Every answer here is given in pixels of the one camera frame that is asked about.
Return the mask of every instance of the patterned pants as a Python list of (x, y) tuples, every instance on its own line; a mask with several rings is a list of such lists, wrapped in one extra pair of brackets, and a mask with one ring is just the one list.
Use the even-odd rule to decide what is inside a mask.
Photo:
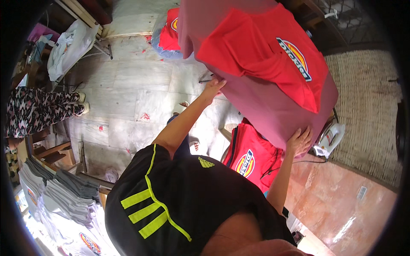
[(40, 89), (17, 87), (7, 103), (6, 137), (24, 138), (50, 125), (84, 112), (74, 104), (78, 93), (45, 93)]

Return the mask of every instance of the red t-shirt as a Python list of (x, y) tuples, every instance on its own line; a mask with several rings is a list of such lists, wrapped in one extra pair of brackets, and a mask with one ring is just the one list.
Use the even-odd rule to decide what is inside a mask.
[(247, 178), (264, 193), (269, 190), (282, 164), (283, 150), (275, 148), (244, 118), (232, 132), (223, 164)]
[(319, 112), (328, 67), (281, 4), (263, 14), (231, 9), (202, 42), (196, 58), (232, 75), (274, 82), (299, 106)]
[(181, 47), (178, 45), (178, 33), (177, 33), (177, 22), (178, 22), (179, 8), (173, 8), (168, 10), (166, 17), (166, 24), (161, 30), (159, 36), (159, 46), (164, 50), (180, 50)]

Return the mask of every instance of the jute mat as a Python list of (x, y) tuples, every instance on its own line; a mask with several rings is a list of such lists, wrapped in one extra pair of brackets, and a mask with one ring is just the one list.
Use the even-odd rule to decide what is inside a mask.
[(329, 160), (397, 188), (402, 166), (397, 162), (395, 128), (400, 86), (390, 53), (362, 50), (326, 56), (339, 91), (336, 111), (346, 125), (341, 143)]

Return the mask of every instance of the plastic bag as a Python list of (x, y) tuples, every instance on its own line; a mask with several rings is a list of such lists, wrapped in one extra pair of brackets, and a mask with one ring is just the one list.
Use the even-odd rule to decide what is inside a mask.
[(98, 25), (89, 28), (76, 20), (61, 34), (48, 58), (47, 69), (50, 81), (56, 81), (89, 50), (96, 39)]
[(154, 50), (161, 56), (162, 58), (166, 59), (182, 59), (183, 54), (179, 50), (164, 50), (162, 47), (159, 46), (159, 38), (161, 36), (161, 30), (165, 26), (166, 23), (166, 14), (159, 16), (157, 21), (155, 22), (153, 28), (153, 35), (151, 38), (151, 45)]
[(119, 178), (120, 178), (120, 175), (113, 167), (107, 168), (105, 170), (105, 180), (106, 181), (115, 183)]

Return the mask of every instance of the neon yellow stripe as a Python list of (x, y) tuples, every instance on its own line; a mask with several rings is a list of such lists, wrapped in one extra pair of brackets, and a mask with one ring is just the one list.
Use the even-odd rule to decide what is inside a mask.
[(156, 147), (157, 147), (157, 144), (154, 144), (154, 154), (153, 154), (153, 157), (152, 157), (152, 159), (151, 159), (151, 165), (150, 165), (150, 168), (148, 169), (148, 171), (147, 171), (147, 174), (146, 174), (146, 175), (150, 174), (151, 169), (153, 168), (155, 154), (157, 153), (157, 151), (155, 150), (155, 149), (156, 149)]
[(144, 239), (146, 239), (147, 237), (152, 235), (155, 231), (157, 231), (162, 225), (164, 225), (167, 219), (168, 217), (166, 215), (166, 212), (163, 212), (138, 232), (141, 234), (141, 236)]
[(166, 215), (167, 215), (167, 217), (168, 217), (169, 223), (171, 223), (171, 225), (172, 225), (173, 227), (175, 227), (179, 232), (181, 232), (181, 233), (188, 239), (188, 241), (191, 242), (191, 241), (192, 241), (191, 236), (190, 236), (183, 228), (181, 228), (180, 226), (178, 226), (178, 225), (171, 219), (171, 216), (169, 215), (169, 211), (168, 211), (167, 206), (166, 206), (164, 203), (161, 203), (160, 201), (158, 201), (158, 199), (155, 197), (154, 192), (153, 192), (153, 189), (152, 189), (152, 187), (151, 187), (151, 181), (150, 181), (150, 179), (148, 178), (148, 174), (150, 173), (150, 171), (151, 171), (151, 169), (152, 169), (152, 167), (153, 167), (153, 164), (154, 164), (154, 158), (155, 158), (155, 153), (156, 153), (156, 150), (155, 150), (155, 149), (156, 149), (156, 146), (157, 146), (157, 144), (154, 144), (154, 154), (153, 154), (153, 158), (152, 158), (152, 160), (151, 160), (151, 166), (150, 166), (150, 168), (148, 169), (147, 174), (145, 175), (145, 180), (147, 181), (147, 185), (148, 185), (148, 189), (149, 189), (150, 194), (151, 194), (151, 198), (153, 199), (154, 202), (159, 203), (159, 204), (164, 208), (164, 210), (165, 210), (165, 212), (166, 212)]
[(121, 204), (123, 205), (124, 209), (133, 206), (134, 204), (140, 203), (144, 201), (145, 199), (148, 199), (151, 197), (150, 191), (148, 189), (141, 191), (135, 195), (132, 195), (130, 197), (125, 198), (124, 200), (121, 201)]
[(154, 202), (148, 205), (147, 207), (142, 208), (141, 210), (129, 215), (128, 217), (130, 218), (131, 222), (135, 224), (138, 221), (142, 220), (143, 218), (155, 212), (159, 207), (160, 207), (159, 203)]

